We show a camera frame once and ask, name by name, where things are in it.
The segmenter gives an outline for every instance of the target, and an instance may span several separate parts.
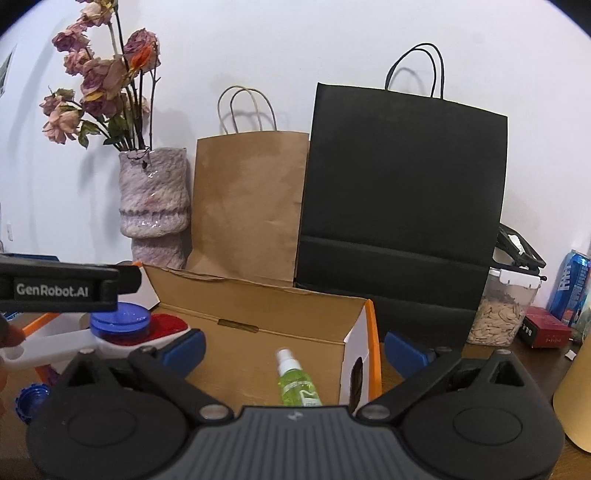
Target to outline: fuzzy vase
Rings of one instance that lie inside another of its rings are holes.
[[[121,233],[132,239],[134,261],[181,269],[180,233],[189,226],[187,150],[119,153]]]

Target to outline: brown paper bag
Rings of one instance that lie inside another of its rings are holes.
[[[235,134],[228,134],[220,113],[230,100]],[[247,92],[259,131],[239,133],[233,100]],[[269,105],[275,129],[263,131],[253,92]],[[226,135],[197,142],[191,237],[187,269],[199,274],[291,286],[294,279],[301,198],[308,155],[308,134],[281,132],[273,108],[256,89],[226,89],[217,112]]]

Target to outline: pink flower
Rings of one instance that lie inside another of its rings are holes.
[[[107,100],[119,96],[127,80],[127,68],[120,55],[113,60],[101,60],[96,57],[87,61],[82,67],[82,93],[88,102],[106,95]]]
[[[82,67],[87,61],[91,60],[93,56],[94,52],[88,48],[78,52],[71,51],[64,57],[64,67],[66,67],[66,73],[73,76],[82,73]]]
[[[149,72],[160,66],[160,59],[158,58],[160,55],[160,44],[156,34],[145,28],[134,32],[125,44],[125,47],[123,47],[123,53],[129,64],[133,65],[134,58],[137,59],[147,48],[151,49],[150,56],[147,58],[145,64],[141,66],[141,70],[143,72]]]
[[[103,95],[99,99],[93,100],[91,102],[86,102],[83,100],[82,108],[85,110],[85,112],[91,114],[92,116],[104,115],[110,118],[121,110],[121,100],[107,100],[107,97]]]
[[[56,95],[50,95],[43,99],[43,103],[39,105],[43,108],[43,114],[50,116],[52,111],[61,103],[61,97]]]
[[[48,118],[47,123],[43,126],[43,133],[50,141],[65,144],[66,137],[74,140],[74,133],[77,132],[80,124],[80,111],[68,110],[65,103],[60,103]]]
[[[112,7],[106,7],[102,3],[91,1],[82,9],[80,21],[87,27],[100,27],[109,23],[112,15]]]
[[[57,51],[80,51],[84,50],[90,43],[90,40],[83,35],[86,26],[77,22],[68,26],[64,31],[59,32],[52,39],[52,43]]]
[[[66,90],[60,88],[55,93],[52,93],[50,96],[47,96],[43,99],[43,103],[39,105],[43,108],[43,113],[47,116],[50,116],[52,111],[56,109],[56,107],[61,104],[62,102],[69,102],[74,99],[74,90]]]

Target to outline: green spray bottle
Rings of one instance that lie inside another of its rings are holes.
[[[310,376],[301,369],[291,351],[277,351],[279,389],[286,407],[321,407],[322,402]]]

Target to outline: green leaf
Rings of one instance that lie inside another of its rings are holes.
[[[121,130],[129,130],[129,127],[127,125],[127,121],[122,116],[120,116],[120,115],[114,116],[113,120],[115,121],[115,123],[117,124],[117,126]]]
[[[88,149],[88,137],[82,132],[78,135],[78,143]]]
[[[117,118],[121,119],[119,115],[114,116],[109,120],[107,125],[107,130],[109,131],[109,135],[111,137],[121,137],[123,135],[124,129],[119,126],[119,122],[116,120]]]
[[[123,140],[122,137],[111,137],[111,138],[107,138],[103,142],[103,145],[115,145],[115,144],[121,142],[122,140]]]
[[[62,112],[73,112],[74,110],[79,110],[79,108],[74,105],[62,105],[60,110]]]
[[[74,99],[74,90],[68,90],[65,88],[58,88],[56,90],[56,95],[61,96],[65,102],[69,102],[70,100]]]
[[[89,122],[88,120],[82,120],[80,132],[84,132],[84,134],[90,135],[100,135],[99,126],[97,124],[94,124],[93,122]]]

